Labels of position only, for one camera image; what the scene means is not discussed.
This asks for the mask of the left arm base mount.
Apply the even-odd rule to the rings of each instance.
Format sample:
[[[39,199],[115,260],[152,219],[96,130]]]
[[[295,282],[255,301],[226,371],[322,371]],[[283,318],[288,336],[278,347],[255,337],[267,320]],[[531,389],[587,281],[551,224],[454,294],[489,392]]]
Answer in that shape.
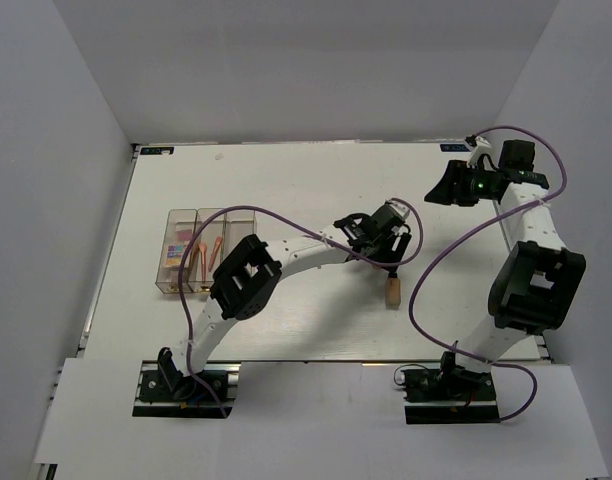
[[[184,378],[172,392],[153,362],[143,363],[138,377],[132,416],[136,418],[226,419],[234,406],[238,364],[209,364],[199,374],[215,392],[226,415],[209,391],[193,378]]]

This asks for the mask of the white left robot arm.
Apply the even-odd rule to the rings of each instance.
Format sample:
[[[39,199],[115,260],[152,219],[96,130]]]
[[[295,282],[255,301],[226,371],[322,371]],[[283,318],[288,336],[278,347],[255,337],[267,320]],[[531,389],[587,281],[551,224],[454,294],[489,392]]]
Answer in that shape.
[[[417,215],[410,203],[392,198],[371,215],[352,213],[317,231],[299,226],[300,236],[292,239],[264,242],[255,234],[245,236],[215,270],[199,316],[192,315],[185,298],[180,300],[187,335],[180,346],[165,347],[158,355],[163,387],[175,400],[215,397],[203,376],[208,358],[237,323],[266,307],[281,281],[351,261],[394,274],[411,260],[405,254],[412,238],[407,219]]]

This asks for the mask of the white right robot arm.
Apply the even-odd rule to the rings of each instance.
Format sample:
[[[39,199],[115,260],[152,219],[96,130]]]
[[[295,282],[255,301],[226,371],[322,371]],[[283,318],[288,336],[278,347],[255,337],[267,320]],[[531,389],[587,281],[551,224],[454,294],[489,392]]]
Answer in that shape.
[[[509,255],[490,288],[485,318],[442,357],[437,384],[452,399],[483,383],[516,343],[558,329],[586,269],[585,257],[569,250],[556,231],[549,182],[534,170],[534,143],[508,140],[497,161],[486,140],[471,136],[466,143],[469,158],[449,161],[424,200],[459,207],[492,201]]]

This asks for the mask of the tall foundation bottle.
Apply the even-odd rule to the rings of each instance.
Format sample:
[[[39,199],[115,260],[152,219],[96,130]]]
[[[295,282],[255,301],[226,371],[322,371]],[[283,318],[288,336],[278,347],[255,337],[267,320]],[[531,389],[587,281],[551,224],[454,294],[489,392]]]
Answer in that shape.
[[[398,309],[401,305],[401,282],[395,271],[389,272],[386,279],[385,304],[389,309]]]

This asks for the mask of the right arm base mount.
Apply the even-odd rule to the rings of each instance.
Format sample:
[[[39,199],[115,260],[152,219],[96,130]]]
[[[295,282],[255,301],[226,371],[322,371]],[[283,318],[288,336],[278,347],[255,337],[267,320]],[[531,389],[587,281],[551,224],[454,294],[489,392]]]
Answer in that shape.
[[[395,386],[404,392],[407,425],[499,423],[500,413],[491,374],[482,382],[454,382],[439,369],[407,364],[394,372]]]

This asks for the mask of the pink blush palette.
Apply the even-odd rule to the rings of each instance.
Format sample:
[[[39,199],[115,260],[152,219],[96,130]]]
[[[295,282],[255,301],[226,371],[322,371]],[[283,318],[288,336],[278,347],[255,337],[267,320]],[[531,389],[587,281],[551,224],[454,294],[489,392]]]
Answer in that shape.
[[[177,242],[189,242],[193,237],[193,229],[192,228],[181,228],[177,229],[175,232],[175,238]]]

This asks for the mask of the pastel square eyeshadow palette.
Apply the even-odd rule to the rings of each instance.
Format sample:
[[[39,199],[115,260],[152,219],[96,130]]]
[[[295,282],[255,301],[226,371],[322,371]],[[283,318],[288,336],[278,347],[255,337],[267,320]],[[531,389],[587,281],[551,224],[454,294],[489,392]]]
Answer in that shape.
[[[166,268],[178,268],[182,265],[182,257],[187,248],[187,242],[168,243],[164,248],[163,265]]]

